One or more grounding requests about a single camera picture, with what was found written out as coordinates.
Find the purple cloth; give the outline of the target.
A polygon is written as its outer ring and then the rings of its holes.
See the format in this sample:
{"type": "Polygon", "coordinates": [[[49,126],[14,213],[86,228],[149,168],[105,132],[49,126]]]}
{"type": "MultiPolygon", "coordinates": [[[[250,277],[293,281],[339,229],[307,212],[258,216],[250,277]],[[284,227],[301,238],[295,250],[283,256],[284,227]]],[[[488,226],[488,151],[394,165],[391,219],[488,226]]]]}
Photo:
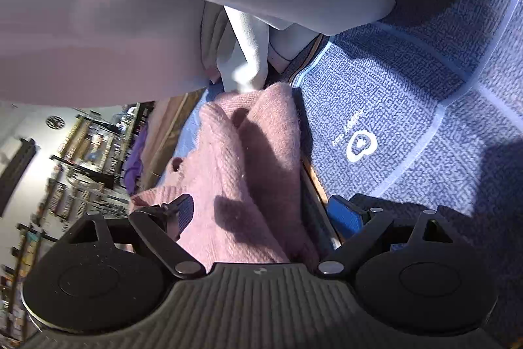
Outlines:
{"type": "Polygon", "coordinates": [[[148,135],[148,124],[145,123],[138,137],[134,141],[132,150],[122,167],[122,182],[129,196],[136,192],[137,181],[143,172],[141,155],[148,135]]]}

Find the pink knitted sweater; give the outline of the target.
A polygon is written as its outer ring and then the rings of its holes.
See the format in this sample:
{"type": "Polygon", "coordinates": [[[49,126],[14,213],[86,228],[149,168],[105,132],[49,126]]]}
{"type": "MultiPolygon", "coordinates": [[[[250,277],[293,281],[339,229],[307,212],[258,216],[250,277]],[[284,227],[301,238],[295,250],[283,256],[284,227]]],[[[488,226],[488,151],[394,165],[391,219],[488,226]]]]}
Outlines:
{"type": "Polygon", "coordinates": [[[164,183],[134,195],[131,211],[188,194],[168,235],[210,269],[217,262],[303,263],[317,250],[301,219],[300,126],[292,89],[224,93],[199,110],[196,146],[171,159],[164,183]]]}

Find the round black wall ornament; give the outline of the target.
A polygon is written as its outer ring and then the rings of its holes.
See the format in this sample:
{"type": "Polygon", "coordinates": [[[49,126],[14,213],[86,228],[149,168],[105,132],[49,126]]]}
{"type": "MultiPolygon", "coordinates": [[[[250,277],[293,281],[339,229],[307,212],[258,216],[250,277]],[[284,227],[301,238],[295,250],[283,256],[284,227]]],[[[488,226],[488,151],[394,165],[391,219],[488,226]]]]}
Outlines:
{"type": "Polygon", "coordinates": [[[63,127],[66,125],[65,121],[57,115],[49,116],[45,120],[46,126],[53,130],[60,130],[63,129],[63,127]]]}

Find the dark wooden wall shelf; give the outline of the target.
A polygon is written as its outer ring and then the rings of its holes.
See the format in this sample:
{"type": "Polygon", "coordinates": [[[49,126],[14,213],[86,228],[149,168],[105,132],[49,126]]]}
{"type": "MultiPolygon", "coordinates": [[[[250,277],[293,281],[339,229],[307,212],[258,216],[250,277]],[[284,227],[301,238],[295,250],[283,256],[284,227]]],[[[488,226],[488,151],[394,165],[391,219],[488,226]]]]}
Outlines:
{"type": "Polygon", "coordinates": [[[0,215],[3,215],[11,195],[37,152],[33,138],[20,139],[20,148],[1,174],[0,180],[0,215]]]}

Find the blue patterned bed sheet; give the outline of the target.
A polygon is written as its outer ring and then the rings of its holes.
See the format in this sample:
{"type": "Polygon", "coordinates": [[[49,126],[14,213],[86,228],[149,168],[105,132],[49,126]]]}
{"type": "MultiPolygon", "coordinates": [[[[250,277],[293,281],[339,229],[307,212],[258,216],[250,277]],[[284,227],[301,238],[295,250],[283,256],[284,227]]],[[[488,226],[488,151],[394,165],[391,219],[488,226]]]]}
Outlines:
{"type": "Polygon", "coordinates": [[[290,72],[314,194],[435,207],[486,257],[489,334],[522,335],[522,0],[396,0],[290,72]]]}

